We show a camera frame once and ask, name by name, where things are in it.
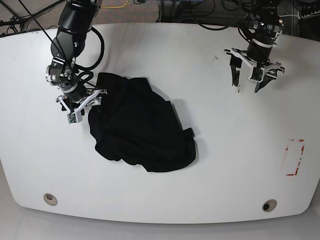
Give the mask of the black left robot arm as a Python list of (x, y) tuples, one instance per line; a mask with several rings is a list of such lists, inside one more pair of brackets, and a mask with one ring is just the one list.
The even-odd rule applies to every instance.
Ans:
[(233, 86), (239, 86), (242, 64), (249, 67), (248, 79), (256, 83), (255, 93), (276, 80), (278, 72), (285, 72), (281, 63), (270, 61), (271, 51), (277, 46), (284, 28), (277, 11), (279, 4), (279, 0), (257, 0), (238, 26), (239, 34), (248, 42), (247, 49), (224, 50), (230, 56)]

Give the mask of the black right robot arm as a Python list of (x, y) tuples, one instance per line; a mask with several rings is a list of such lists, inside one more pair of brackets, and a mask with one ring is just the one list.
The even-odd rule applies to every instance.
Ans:
[[(105, 52), (104, 39), (92, 26), (101, 4), (100, 0), (68, 0), (58, 21), (56, 37), (51, 42), (52, 62), (46, 70), (46, 81), (62, 91), (56, 102), (67, 112), (70, 124), (81, 122), (85, 108), (100, 105), (102, 95), (107, 93), (106, 89), (95, 85), (86, 86)], [(83, 52), (89, 32), (98, 36), (100, 54), (92, 66), (83, 67), (76, 64), (76, 58)]]

